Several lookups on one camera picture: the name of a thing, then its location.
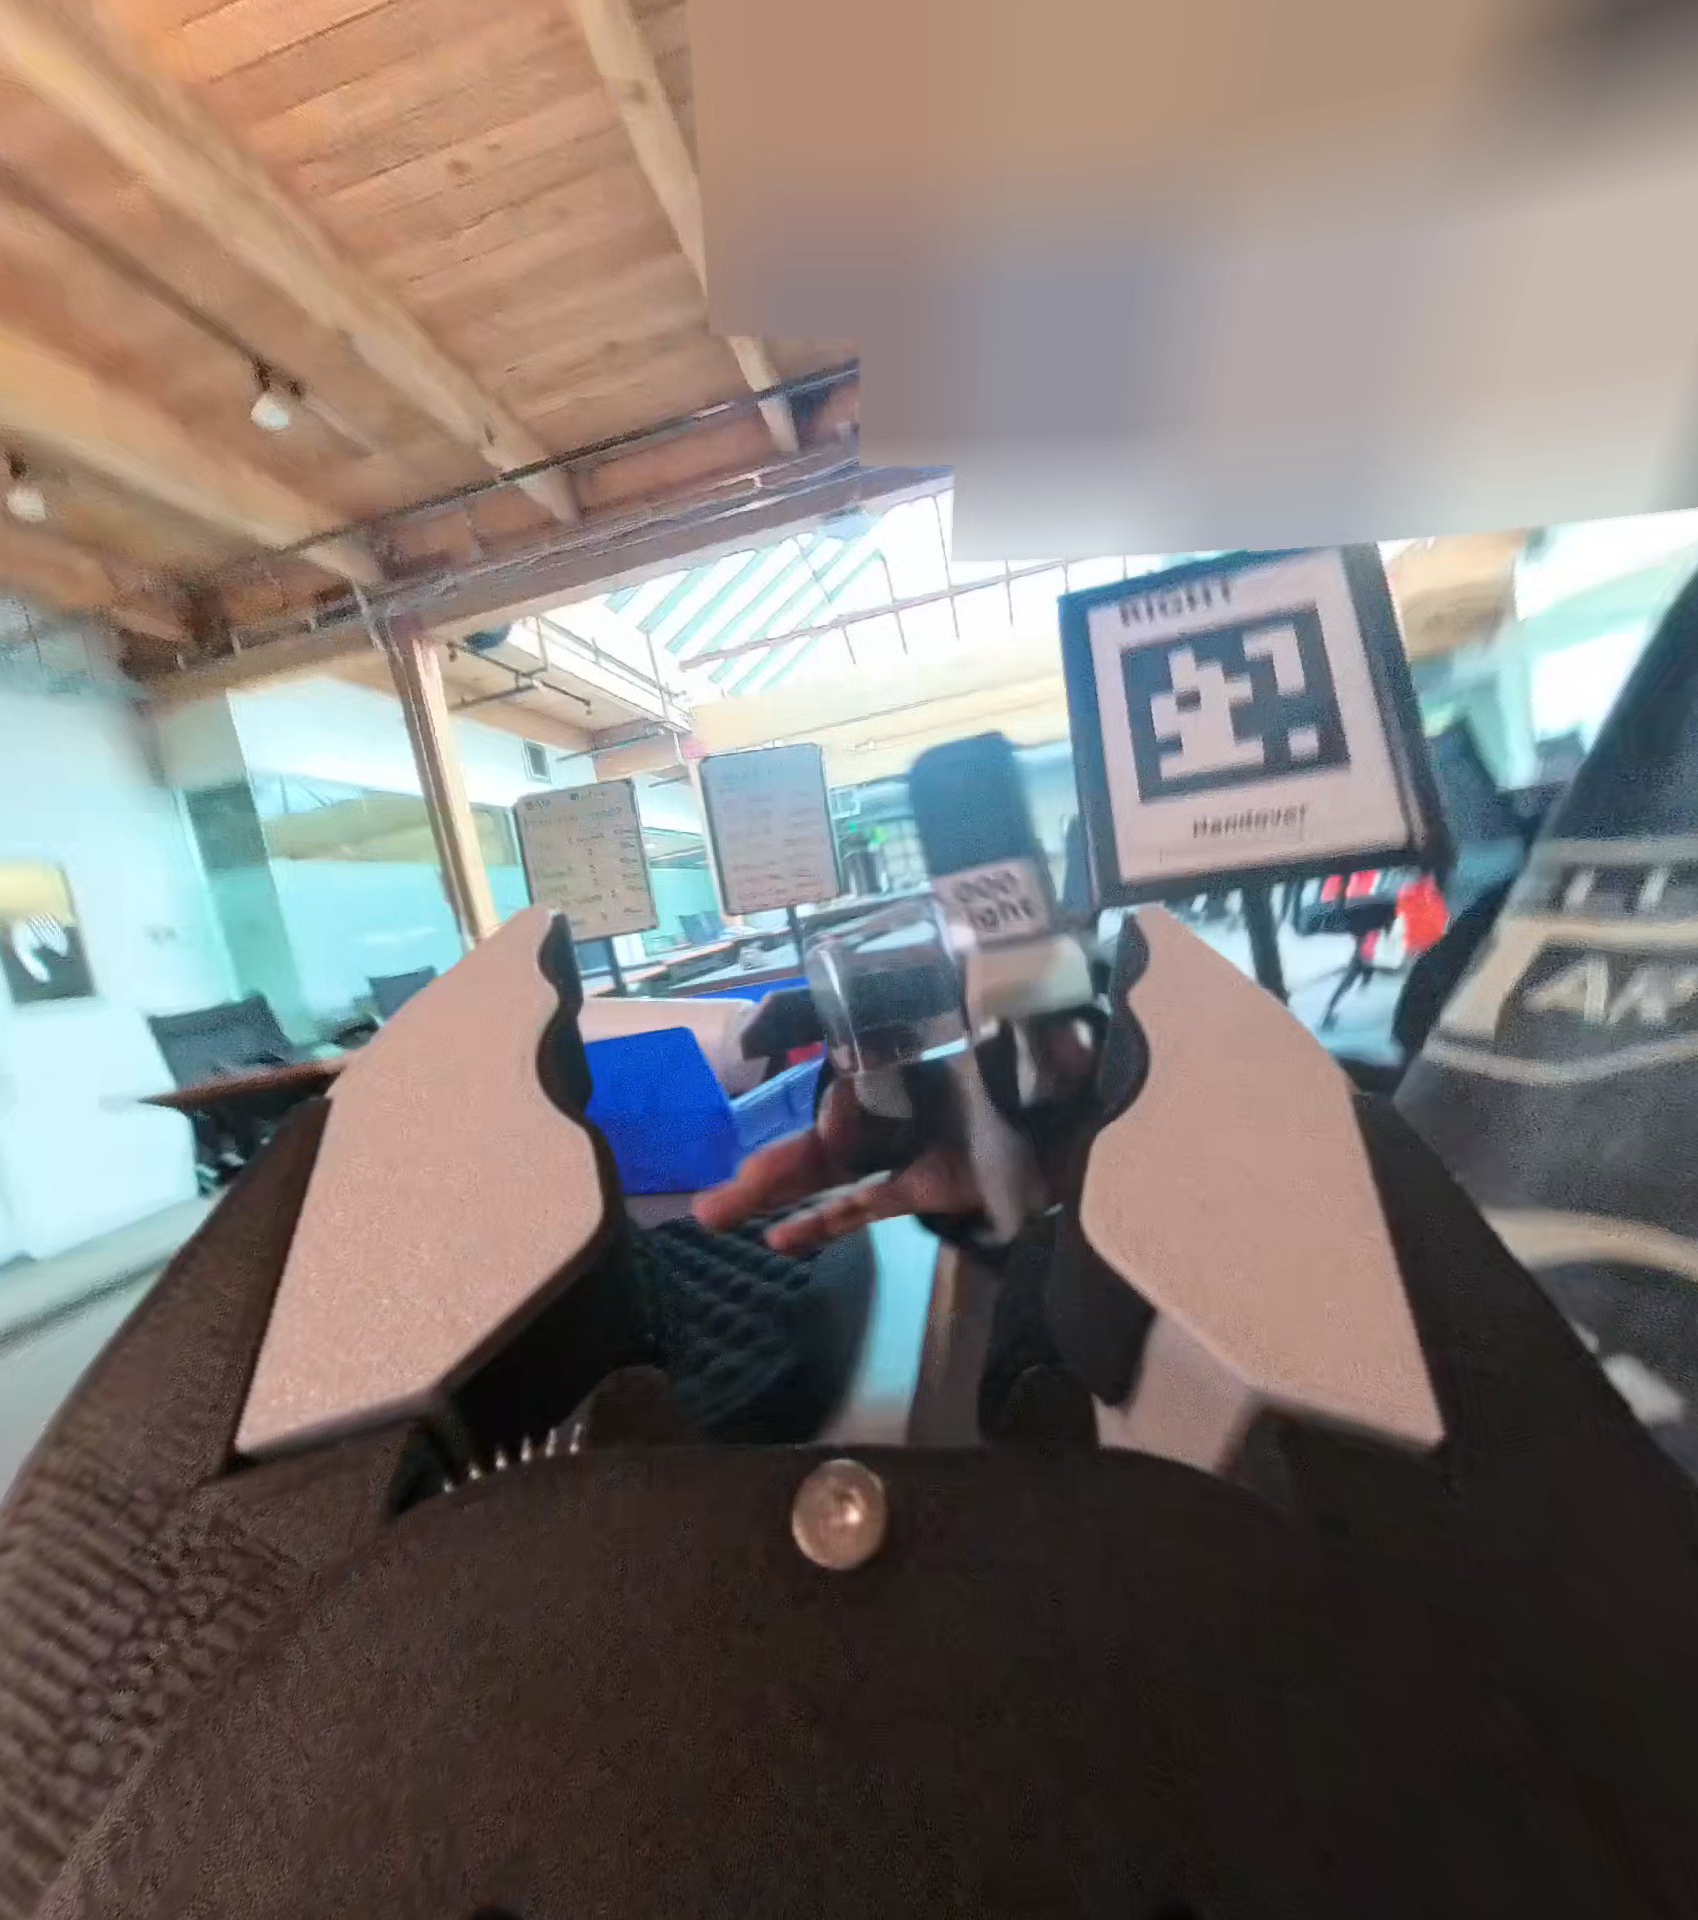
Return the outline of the black mesh chair back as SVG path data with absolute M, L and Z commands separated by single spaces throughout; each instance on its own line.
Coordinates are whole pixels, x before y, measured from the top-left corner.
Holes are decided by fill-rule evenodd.
M 634 1232 L 651 1357 L 710 1442 L 815 1442 L 852 1393 L 879 1293 L 867 1234 L 790 1260 L 761 1228 Z

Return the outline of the blue plastic bin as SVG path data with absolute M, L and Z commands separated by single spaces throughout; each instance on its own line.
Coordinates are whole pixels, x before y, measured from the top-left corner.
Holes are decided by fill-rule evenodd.
M 795 1047 L 783 1069 L 767 1075 L 754 1090 L 734 1095 L 728 1103 L 737 1118 L 739 1157 L 808 1133 L 828 1075 L 828 1054 L 819 1042 Z
M 737 1176 L 742 1131 L 709 1054 L 690 1025 L 584 1042 L 587 1118 L 636 1198 L 701 1194 Z

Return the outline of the person's right hand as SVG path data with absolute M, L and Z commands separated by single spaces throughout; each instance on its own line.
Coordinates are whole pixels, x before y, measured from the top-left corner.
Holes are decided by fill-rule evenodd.
M 812 1125 L 698 1194 L 693 1217 L 713 1234 L 763 1223 L 767 1242 L 789 1260 L 809 1260 L 890 1217 L 913 1217 L 944 1245 L 1003 1271 L 1009 1242 L 986 1221 L 957 1095 L 916 1085 L 911 1099 L 911 1118 L 881 1117 L 856 1083 L 828 1081 Z

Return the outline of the wooden support post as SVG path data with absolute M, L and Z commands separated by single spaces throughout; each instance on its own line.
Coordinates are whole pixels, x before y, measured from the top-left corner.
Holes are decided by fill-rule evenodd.
M 501 913 L 453 733 L 442 651 L 417 616 L 387 621 L 383 651 L 395 696 L 405 706 L 407 739 L 450 913 L 465 946 L 473 948 L 501 928 Z

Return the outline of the red office chair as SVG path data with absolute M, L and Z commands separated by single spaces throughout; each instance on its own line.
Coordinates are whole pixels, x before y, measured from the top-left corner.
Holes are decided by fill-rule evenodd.
M 1383 929 L 1366 932 L 1361 957 L 1373 969 L 1406 970 L 1426 955 L 1451 925 L 1451 907 L 1436 874 L 1411 878 L 1392 899 Z

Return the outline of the framed wall picture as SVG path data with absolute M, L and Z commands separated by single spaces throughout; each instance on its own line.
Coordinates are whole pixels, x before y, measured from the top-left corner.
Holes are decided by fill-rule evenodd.
M 19 1010 L 96 995 L 75 891 L 59 861 L 0 858 L 0 974 Z

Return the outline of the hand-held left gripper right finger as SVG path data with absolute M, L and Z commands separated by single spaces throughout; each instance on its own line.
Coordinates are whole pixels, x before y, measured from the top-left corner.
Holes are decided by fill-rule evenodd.
M 1110 1450 L 1222 1476 L 1263 1417 L 1443 1442 L 1352 1083 L 1163 906 L 1121 932 L 1045 1313 Z

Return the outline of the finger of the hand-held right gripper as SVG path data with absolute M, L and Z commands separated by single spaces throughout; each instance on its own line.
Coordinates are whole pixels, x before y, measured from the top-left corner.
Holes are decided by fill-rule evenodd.
M 1082 1014 L 1096 1002 L 1084 946 L 981 946 L 968 955 L 968 1029 L 981 1039 L 1012 1022 Z

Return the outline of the grey and cream printed sweater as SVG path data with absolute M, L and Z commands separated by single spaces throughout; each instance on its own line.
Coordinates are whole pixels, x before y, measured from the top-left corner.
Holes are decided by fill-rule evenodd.
M 1698 571 L 1398 1103 L 1698 1478 Z

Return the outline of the black office chair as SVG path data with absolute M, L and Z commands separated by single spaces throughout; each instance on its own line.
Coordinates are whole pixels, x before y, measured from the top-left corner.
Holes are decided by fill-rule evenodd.
M 176 1114 L 189 1121 L 196 1187 L 197 1194 L 217 1194 L 266 1146 L 291 1099 L 284 1091 L 211 1096 L 202 1090 L 258 1069 L 289 1066 L 295 1046 L 265 995 L 149 1014 L 145 1025 L 173 1081 L 173 1091 L 189 1095 Z

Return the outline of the whiteboard on stand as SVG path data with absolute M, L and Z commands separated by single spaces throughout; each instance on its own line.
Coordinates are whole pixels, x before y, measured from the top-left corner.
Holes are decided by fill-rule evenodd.
M 636 939 L 665 925 L 636 782 L 534 791 L 510 811 L 527 899 L 561 913 L 577 946 Z
M 698 763 L 698 791 L 728 917 L 828 906 L 842 895 L 820 745 L 709 754 Z

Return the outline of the wooden desk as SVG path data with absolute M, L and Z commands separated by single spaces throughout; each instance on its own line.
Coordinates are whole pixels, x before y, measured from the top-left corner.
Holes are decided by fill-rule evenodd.
M 173 1110 L 181 1117 L 211 1117 L 217 1110 L 258 1106 L 295 1107 L 310 1096 L 321 1096 L 347 1066 L 350 1055 L 333 1051 L 272 1066 L 245 1066 L 236 1072 L 211 1075 L 193 1085 L 149 1091 L 134 1096 L 134 1106 Z

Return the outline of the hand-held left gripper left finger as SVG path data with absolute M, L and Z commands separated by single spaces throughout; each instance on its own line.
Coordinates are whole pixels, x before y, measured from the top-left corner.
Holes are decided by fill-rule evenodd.
M 453 1463 L 503 1463 L 639 1364 L 632 1221 L 587 1118 L 580 1005 L 569 921 L 527 907 L 341 1072 L 241 1463 L 410 1424 Z

